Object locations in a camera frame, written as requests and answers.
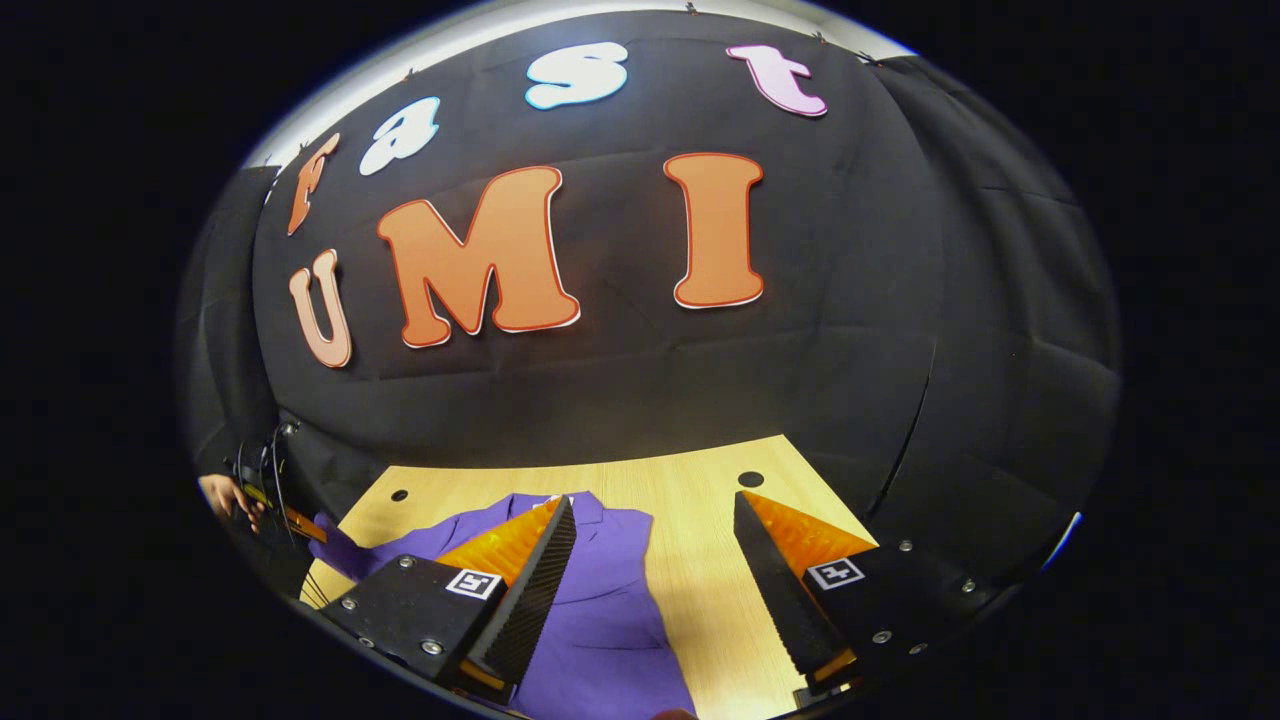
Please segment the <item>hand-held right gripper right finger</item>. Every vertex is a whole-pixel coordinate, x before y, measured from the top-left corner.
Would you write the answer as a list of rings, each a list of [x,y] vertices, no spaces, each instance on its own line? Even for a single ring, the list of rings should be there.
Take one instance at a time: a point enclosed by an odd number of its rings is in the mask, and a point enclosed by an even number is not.
[[[733,533],[813,694],[899,674],[1000,606],[997,585],[896,523],[858,536],[742,489]]]

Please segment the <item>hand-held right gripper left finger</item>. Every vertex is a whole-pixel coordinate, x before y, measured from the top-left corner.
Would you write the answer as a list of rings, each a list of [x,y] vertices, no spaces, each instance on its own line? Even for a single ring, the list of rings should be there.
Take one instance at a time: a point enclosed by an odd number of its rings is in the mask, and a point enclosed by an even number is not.
[[[553,497],[439,559],[398,555],[320,615],[426,682],[506,705],[527,673],[575,541],[572,503]]]

